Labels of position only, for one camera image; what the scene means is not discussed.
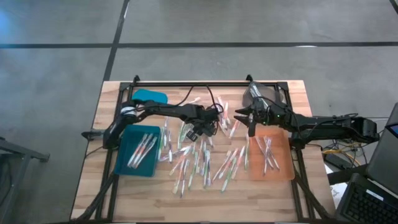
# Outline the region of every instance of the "wooden table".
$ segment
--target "wooden table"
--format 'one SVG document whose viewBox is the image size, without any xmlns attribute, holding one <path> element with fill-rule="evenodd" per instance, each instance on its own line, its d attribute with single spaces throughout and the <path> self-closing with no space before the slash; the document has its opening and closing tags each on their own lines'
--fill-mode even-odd
<svg viewBox="0 0 398 224">
<path fill-rule="evenodd" d="M 311 116 L 311 109 L 301 80 L 287 81 L 290 99 L 296 113 Z M 112 122 L 120 82 L 104 82 L 95 115 L 94 129 L 106 129 Z M 178 103 L 187 94 L 189 87 L 146 88 L 167 94 L 170 104 Z M 229 102 L 229 111 L 241 108 L 241 97 L 246 88 L 216 87 L 211 88 L 214 96 L 221 95 Z M 211 105 L 211 98 L 206 88 L 194 88 L 187 102 L 200 96 L 199 104 Z M 163 126 L 164 117 L 151 116 L 140 124 Z M 176 147 L 177 134 L 181 121 L 169 119 L 173 148 Z M 227 150 L 241 147 L 245 143 L 247 128 L 240 125 L 232 140 L 223 136 L 221 131 L 213 136 L 215 150 L 211 155 L 213 172 L 222 164 Z M 102 141 L 89 143 L 88 152 L 102 145 Z M 72 218 L 83 213 L 98 193 L 101 184 L 106 151 L 100 150 L 84 161 L 83 171 L 73 206 Z M 318 147 L 307 146 L 303 158 L 311 191 L 326 208 L 334 214 L 335 208 L 330 186 Z M 195 176 L 192 190 L 186 191 L 183 198 L 172 193 L 175 175 L 169 176 L 172 165 L 161 162 L 153 178 L 120 176 L 115 222 L 273 222 L 296 221 L 294 200 L 290 181 L 250 181 L 248 174 L 240 169 L 236 180 L 232 180 L 226 192 L 220 193 L 223 181 L 216 181 L 211 187 L 203 189 L 203 179 Z M 300 198 L 306 217 L 307 209 L 303 193 Z M 105 199 L 104 212 L 108 210 L 109 196 Z"/>
</svg>

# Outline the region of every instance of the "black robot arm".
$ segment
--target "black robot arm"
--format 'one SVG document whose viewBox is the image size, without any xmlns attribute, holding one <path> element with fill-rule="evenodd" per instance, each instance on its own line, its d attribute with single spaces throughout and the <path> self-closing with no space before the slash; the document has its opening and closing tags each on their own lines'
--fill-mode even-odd
<svg viewBox="0 0 398 224">
<path fill-rule="evenodd" d="M 192 124 L 193 128 L 187 134 L 187 137 L 195 141 L 203 133 L 207 136 L 214 135 L 219 112 L 215 106 L 205 109 L 201 105 L 189 103 L 177 106 L 157 103 L 152 100 L 131 100 L 122 103 L 119 116 L 104 132 L 103 147 L 105 149 L 118 147 L 120 135 L 127 125 L 141 122 L 146 117 L 154 114 L 180 118 L 185 123 Z"/>
<path fill-rule="evenodd" d="M 303 149 L 306 143 L 324 139 L 352 139 L 357 142 L 372 143 L 379 140 L 377 125 L 370 119 L 347 114 L 343 116 L 306 117 L 294 113 L 286 104 L 272 102 L 264 106 L 262 97 L 253 103 L 236 110 L 246 116 L 235 116 L 249 127 L 249 135 L 254 136 L 257 123 L 277 125 L 291 133 L 290 145 Z"/>
</svg>

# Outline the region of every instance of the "orange tray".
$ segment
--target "orange tray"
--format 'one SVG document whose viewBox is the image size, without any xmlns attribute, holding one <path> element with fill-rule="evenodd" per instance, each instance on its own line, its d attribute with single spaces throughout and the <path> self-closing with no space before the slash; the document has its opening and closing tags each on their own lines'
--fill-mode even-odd
<svg viewBox="0 0 398 224">
<path fill-rule="evenodd" d="M 271 170 L 268 165 L 266 175 L 264 170 L 264 155 L 255 138 L 250 138 L 249 151 L 249 176 L 251 180 L 292 180 L 294 179 L 294 169 L 292 154 L 289 147 L 289 139 L 287 131 L 276 126 L 257 126 L 256 136 L 259 136 L 263 143 L 263 136 L 272 139 L 271 151 L 275 156 L 280 167 L 278 172 L 276 169 Z"/>
</svg>

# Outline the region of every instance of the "concrete floor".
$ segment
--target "concrete floor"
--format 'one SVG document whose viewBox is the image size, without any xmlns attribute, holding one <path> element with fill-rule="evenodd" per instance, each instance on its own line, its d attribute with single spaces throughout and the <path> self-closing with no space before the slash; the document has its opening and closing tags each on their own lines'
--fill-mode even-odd
<svg viewBox="0 0 398 224">
<path fill-rule="evenodd" d="M 0 44 L 111 43 L 122 4 L 1 1 Z M 388 0 L 131 0 L 120 42 L 398 41 L 397 24 Z M 109 52 L 0 49 L 0 136 L 51 153 L 31 163 L 13 223 L 68 220 Z M 119 49 L 110 80 L 302 79 L 315 115 L 384 117 L 396 58 L 398 47 Z"/>
</svg>

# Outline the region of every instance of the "laptop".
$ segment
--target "laptop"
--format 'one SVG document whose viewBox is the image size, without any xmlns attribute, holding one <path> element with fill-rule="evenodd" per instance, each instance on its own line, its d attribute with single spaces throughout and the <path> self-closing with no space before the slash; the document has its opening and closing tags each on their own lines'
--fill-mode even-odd
<svg viewBox="0 0 398 224">
<path fill-rule="evenodd" d="M 398 223 L 398 103 L 365 172 L 353 174 L 336 218 L 357 223 Z"/>
</svg>

